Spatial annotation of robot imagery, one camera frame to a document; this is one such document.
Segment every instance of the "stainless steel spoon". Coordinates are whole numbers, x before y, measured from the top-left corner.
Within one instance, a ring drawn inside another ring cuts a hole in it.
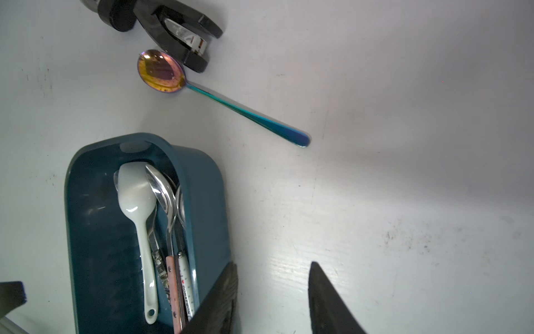
[[[175,255],[175,249],[172,244],[172,235],[177,218],[176,199],[172,188],[165,176],[154,166],[147,164],[145,166],[146,178],[156,200],[160,203],[163,211],[167,215],[167,248],[169,254],[166,257],[167,273],[169,276],[170,305],[172,309],[172,324],[174,333],[178,334],[186,325],[187,315],[184,309],[184,294],[182,290],[182,281],[179,275],[179,259]]]

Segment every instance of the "metal spoon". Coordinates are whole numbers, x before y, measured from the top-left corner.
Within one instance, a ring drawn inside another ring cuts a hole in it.
[[[145,166],[145,174],[156,199],[167,215],[167,248],[169,249],[169,254],[166,257],[167,274],[169,277],[169,290],[171,296],[170,305],[172,309],[172,324],[174,333],[178,334],[185,327],[187,316],[183,306],[185,305],[185,302],[182,283],[179,279],[178,255],[175,255],[175,249],[172,244],[174,224],[177,217],[176,199],[169,182],[159,170],[154,166],[147,164]]]
[[[141,53],[137,61],[137,70],[141,79],[147,85],[158,91],[172,93],[188,87],[234,110],[249,120],[258,123],[293,144],[300,147],[310,145],[311,139],[304,132],[239,107],[188,82],[182,66],[173,57],[163,51],[147,50]]]

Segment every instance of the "black plastic part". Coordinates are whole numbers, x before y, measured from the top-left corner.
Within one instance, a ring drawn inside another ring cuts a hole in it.
[[[230,262],[182,334],[232,334],[237,286],[237,266]]]
[[[134,27],[136,21],[135,2],[136,0],[100,0],[98,16],[115,30],[127,32]]]
[[[308,298],[313,334],[365,334],[317,262],[311,263]]]
[[[187,24],[216,38],[223,34],[218,25],[201,12],[176,0],[138,0],[133,12],[163,51],[193,71],[204,72],[208,61],[193,52],[187,44],[174,38],[166,29],[163,20],[169,18],[178,24]]]
[[[22,282],[0,283],[0,318],[26,303]]]

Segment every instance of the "spoon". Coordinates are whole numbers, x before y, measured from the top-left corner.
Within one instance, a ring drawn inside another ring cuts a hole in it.
[[[139,71],[141,79],[143,79],[147,85],[158,91],[172,93],[179,91],[184,87],[188,87],[196,92],[206,95],[300,147],[307,147],[310,145],[310,137],[302,131],[283,125],[264,116],[260,116],[250,110],[238,107],[235,104],[225,101],[224,99],[199,88],[197,85],[188,82],[185,78],[185,72],[182,69],[182,66],[173,57],[163,51],[147,50],[141,53],[137,60],[137,70]]]
[[[124,164],[113,179],[122,213],[135,224],[137,230],[143,270],[145,320],[148,324],[153,324],[158,318],[158,292],[154,266],[152,265],[152,254],[148,244],[146,220],[156,207],[156,197],[146,180],[145,165],[146,162]]]
[[[145,178],[148,180],[156,199],[167,215],[167,248],[169,249],[169,254],[166,257],[167,274],[169,278],[172,326],[174,327],[174,333],[178,334],[185,327],[187,317],[183,307],[185,302],[182,281],[179,279],[178,256],[174,255],[175,250],[172,244],[172,233],[174,232],[174,224],[177,217],[176,199],[169,182],[154,166],[146,164]]]

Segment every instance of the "rainbow spoon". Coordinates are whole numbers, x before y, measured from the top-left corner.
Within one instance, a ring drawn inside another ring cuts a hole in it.
[[[137,70],[141,79],[155,90],[173,93],[184,87],[188,87],[234,110],[249,120],[258,123],[293,144],[300,147],[310,145],[311,139],[304,132],[273,121],[267,117],[260,116],[250,110],[238,107],[188,82],[182,66],[173,57],[163,51],[147,50],[141,53],[137,61]]]

